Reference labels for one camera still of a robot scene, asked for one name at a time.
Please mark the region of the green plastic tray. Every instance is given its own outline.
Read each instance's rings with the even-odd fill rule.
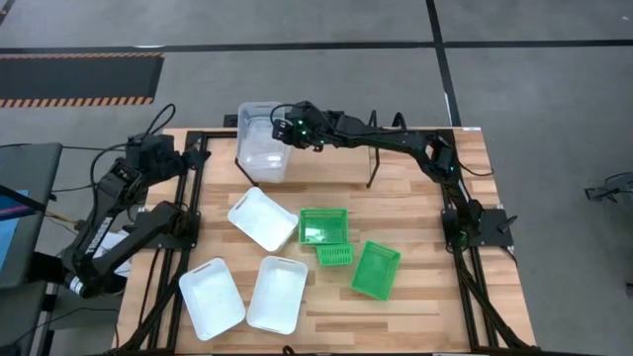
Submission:
[[[318,263],[324,267],[348,265],[354,259],[354,245],[341,243],[317,246],[316,255],[318,256]]]
[[[347,242],[346,209],[302,209],[299,243],[308,245]]]
[[[356,267],[352,289],[387,301],[400,265],[400,257],[400,253],[393,249],[367,241]]]

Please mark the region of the hazard stripe tape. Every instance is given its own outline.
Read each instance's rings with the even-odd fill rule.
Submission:
[[[69,53],[69,54],[0,54],[0,59],[68,59],[68,58],[129,58],[165,57],[165,53]]]
[[[0,99],[0,108],[60,108],[60,107],[92,107],[113,105],[149,105],[154,98],[150,97],[115,97],[115,98],[52,98],[52,99]]]

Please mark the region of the floor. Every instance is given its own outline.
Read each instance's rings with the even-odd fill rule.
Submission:
[[[435,1],[445,42],[511,42],[496,48],[448,45],[444,64],[454,89],[448,96],[446,75],[439,70],[443,62],[432,47],[205,50],[219,44],[431,42],[427,3],[432,1],[9,2],[0,48],[170,45],[174,50],[166,54],[154,104],[0,110],[0,144],[104,147],[143,131],[171,102],[178,108],[171,127],[219,127],[224,114],[246,101],[304,99],[359,117],[376,109],[383,125],[401,111],[410,126],[482,127],[501,200],[519,216],[512,231],[538,344],[605,355],[629,355],[633,349],[633,301],[624,288],[633,281],[633,202],[591,203],[583,192],[631,166],[626,142],[633,133],[633,43],[592,42],[633,39],[630,1]],[[589,42],[516,43],[580,40]],[[55,188],[85,185],[94,154],[65,150]],[[102,160],[97,176],[114,157]],[[79,219],[90,209],[86,191],[59,197],[50,207],[55,212]],[[72,237],[47,222],[38,250],[56,254]],[[65,293],[55,314],[86,305],[116,308],[119,302],[87,303]],[[107,350],[116,317],[87,312],[61,320],[54,326],[61,331],[52,355]]]

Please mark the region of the black floor mat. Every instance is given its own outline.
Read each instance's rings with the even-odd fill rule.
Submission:
[[[0,55],[0,108],[150,104],[163,53]]]

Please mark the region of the wooden tabletop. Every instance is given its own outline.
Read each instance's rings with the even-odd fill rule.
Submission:
[[[177,147],[187,130],[170,129]],[[460,160],[476,172],[491,169],[484,136],[479,129],[455,129]],[[235,140],[210,140],[199,210],[203,224],[198,246],[192,250],[190,269],[215,258],[225,260],[248,308],[262,258],[268,253],[226,219],[230,207],[250,185],[233,164]],[[381,150],[381,168],[371,189],[365,188],[373,158],[367,147],[335,149],[322,153],[294,150],[287,182],[262,185],[262,190],[294,214],[301,208],[346,208],[354,263],[321,268],[315,252],[294,237],[277,255],[306,263],[309,276],[299,322],[291,335],[250,327],[246,321],[210,341],[200,341],[186,308],[178,332],[177,353],[277,353],[284,345],[297,352],[432,352],[467,351],[457,276],[450,254],[444,250],[440,222],[442,196],[406,154]],[[499,203],[494,178],[464,172],[471,195],[486,207]],[[152,187],[147,204],[173,201],[176,180]],[[374,300],[351,290],[354,268],[365,241],[384,244],[402,254],[391,298]],[[499,248],[480,249],[490,299],[516,334],[528,343],[534,337],[516,267]],[[118,329],[122,343],[137,327],[138,313],[153,251],[133,259]],[[148,306],[155,290],[162,256],[152,279]],[[481,311],[475,306],[480,342],[485,343]],[[166,343],[168,306],[161,324],[159,346]]]

